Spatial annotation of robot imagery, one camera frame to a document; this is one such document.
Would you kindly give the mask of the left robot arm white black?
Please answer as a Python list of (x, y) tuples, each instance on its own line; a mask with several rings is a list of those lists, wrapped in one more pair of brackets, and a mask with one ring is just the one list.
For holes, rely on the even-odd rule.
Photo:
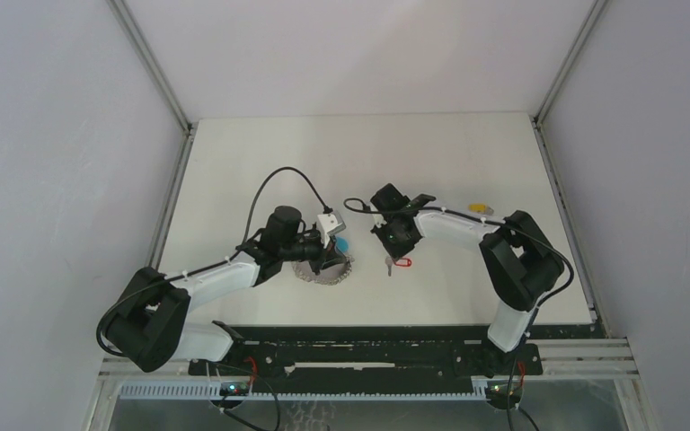
[(234, 374), (245, 360), (235, 337), (218, 323), (190, 322), (189, 315), (223, 296), (260, 286), (287, 262), (306, 263), (316, 276), (348, 264), (336, 244), (345, 228), (332, 209), (307, 228), (299, 210), (279, 206), (264, 227), (216, 264), (172, 277), (143, 267), (100, 318), (96, 341), (106, 353), (130, 360), (145, 373), (171, 360), (207, 360), (221, 373)]

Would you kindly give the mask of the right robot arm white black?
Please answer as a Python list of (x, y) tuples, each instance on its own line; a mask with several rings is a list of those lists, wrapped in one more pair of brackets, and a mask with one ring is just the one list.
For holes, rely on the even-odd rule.
[(538, 308), (563, 274), (574, 277), (574, 269), (525, 211), (500, 218), (447, 209), (434, 201), (426, 194), (408, 198), (388, 183), (360, 208), (374, 217), (371, 232), (394, 260), (423, 239), (480, 252), (500, 300), (487, 330), (483, 361), (492, 372), (507, 373), (518, 363), (517, 347)]

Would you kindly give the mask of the red tagged key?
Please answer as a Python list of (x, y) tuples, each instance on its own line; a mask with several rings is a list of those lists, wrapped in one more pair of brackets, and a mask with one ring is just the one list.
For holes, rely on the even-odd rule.
[(385, 258), (385, 265), (387, 269), (387, 276), (393, 274), (394, 268), (410, 268), (412, 266), (412, 260), (409, 258), (399, 258), (394, 259), (390, 256)]

